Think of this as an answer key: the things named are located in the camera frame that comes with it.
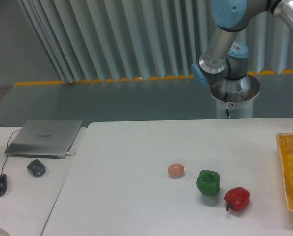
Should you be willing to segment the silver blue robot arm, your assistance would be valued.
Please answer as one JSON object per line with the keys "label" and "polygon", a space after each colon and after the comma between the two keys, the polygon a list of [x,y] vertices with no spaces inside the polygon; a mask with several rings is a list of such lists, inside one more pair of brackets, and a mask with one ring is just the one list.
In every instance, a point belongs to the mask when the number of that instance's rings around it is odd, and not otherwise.
{"label": "silver blue robot arm", "polygon": [[217,27],[207,50],[191,66],[194,79],[225,103],[254,99],[260,84],[247,74],[248,47],[235,38],[254,16],[266,11],[293,30],[293,0],[214,0],[211,7]]}

